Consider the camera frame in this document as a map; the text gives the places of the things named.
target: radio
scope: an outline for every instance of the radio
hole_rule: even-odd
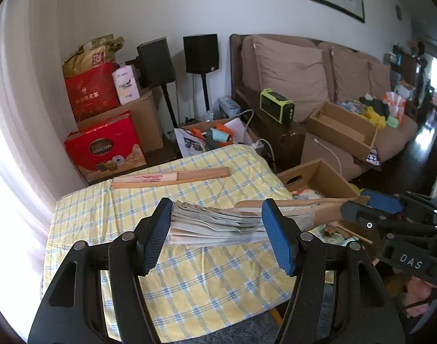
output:
[[[272,91],[263,89],[260,93],[260,108],[280,124],[293,121],[295,105],[290,99]]]

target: person's hand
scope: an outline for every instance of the person's hand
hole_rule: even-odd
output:
[[[432,293],[432,288],[437,288],[437,286],[427,283],[422,279],[413,277],[408,283],[408,293],[403,300],[403,306],[418,303],[419,301],[423,301],[426,298],[430,297]],[[428,306],[428,303],[415,306],[414,308],[407,309],[406,312],[412,317],[417,317],[421,314],[425,314],[425,312],[427,312]]]

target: dark wooden floor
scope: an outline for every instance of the dark wooden floor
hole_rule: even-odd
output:
[[[437,176],[437,118],[430,113],[406,148],[383,163],[382,172],[370,170],[351,182],[386,194],[407,190],[430,195]]]

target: yellow checkered tablecloth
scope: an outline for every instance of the yellow checkered tablecloth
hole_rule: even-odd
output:
[[[163,197],[205,207],[231,208],[248,199],[291,199],[254,149],[232,145],[143,170],[186,171],[226,166],[231,177],[145,189],[110,189],[110,181],[58,201],[48,236],[44,291],[77,240],[111,242],[151,215]],[[277,266],[269,242],[188,248],[165,244],[158,263],[140,277],[162,342],[202,336],[256,316],[290,298],[294,279]],[[108,272],[101,274],[109,336],[120,339]]]

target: plaid tablecloth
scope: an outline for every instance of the plaid tablecloth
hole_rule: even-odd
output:
[[[44,291],[77,240],[110,242],[152,214],[162,197],[231,208],[248,199],[291,195],[255,150],[232,145],[143,172],[227,166],[231,177],[146,189],[110,189],[105,181],[58,201],[50,227]],[[101,275],[110,337],[120,339],[108,272]],[[289,299],[294,280],[278,266],[268,242],[213,248],[164,245],[156,267],[140,278],[150,315],[163,342],[202,336],[269,310]]]

